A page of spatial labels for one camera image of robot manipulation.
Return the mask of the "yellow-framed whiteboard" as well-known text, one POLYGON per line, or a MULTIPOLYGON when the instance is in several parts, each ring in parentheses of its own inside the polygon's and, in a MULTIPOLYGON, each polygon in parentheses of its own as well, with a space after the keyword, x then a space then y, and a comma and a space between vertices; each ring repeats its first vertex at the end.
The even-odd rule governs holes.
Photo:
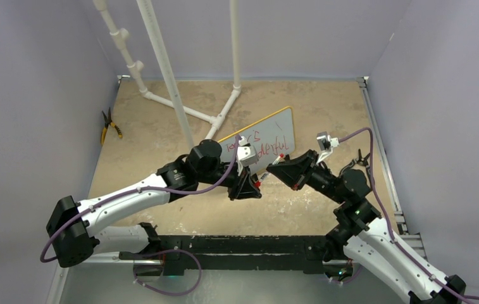
POLYGON ((290 155, 295 151, 294 116, 287 106, 233 134, 219 140, 222 147, 221 160, 229 162, 235 148, 236 135, 245 137, 254 146, 259 161, 249 168, 252 173, 263 172, 277 156, 290 155))

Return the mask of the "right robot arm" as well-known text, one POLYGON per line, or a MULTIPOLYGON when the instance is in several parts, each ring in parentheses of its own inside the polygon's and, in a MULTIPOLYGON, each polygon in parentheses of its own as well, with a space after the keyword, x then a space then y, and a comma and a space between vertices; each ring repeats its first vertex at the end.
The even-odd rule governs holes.
POLYGON ((371 189, 364 172, 349 169, 336 176, 317 159, 309 150, 266 169, 294 191, 309 186, 339 204, 333 211, 338 224, 326 235, 326 259, 358 262, 404 303, 462 303, 466 283, 434 267, 394 232, 367 200, 371 189))

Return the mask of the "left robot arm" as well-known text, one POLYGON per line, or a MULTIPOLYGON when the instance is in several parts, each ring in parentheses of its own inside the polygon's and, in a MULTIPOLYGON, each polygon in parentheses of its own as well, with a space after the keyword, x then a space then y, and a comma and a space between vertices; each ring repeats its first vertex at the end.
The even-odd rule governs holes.
POLYGON ((205 139, 190 153, 131 186, 92 199, 75 201, 72 196, 60 199, 46 225, 49 240, 40 261, 57 261, 68 268, 93 255, 116 251, 138 253, 151 259, 159 253, 154 227, 149 223, 116 227, 117 221, 218 186, 227 189, 230 200, 260 198, 261 192, 249 168, 258 161, 255 147, 245 138, 237 137, 232 159, 223 161, 221 154, 218 142, 205 139))

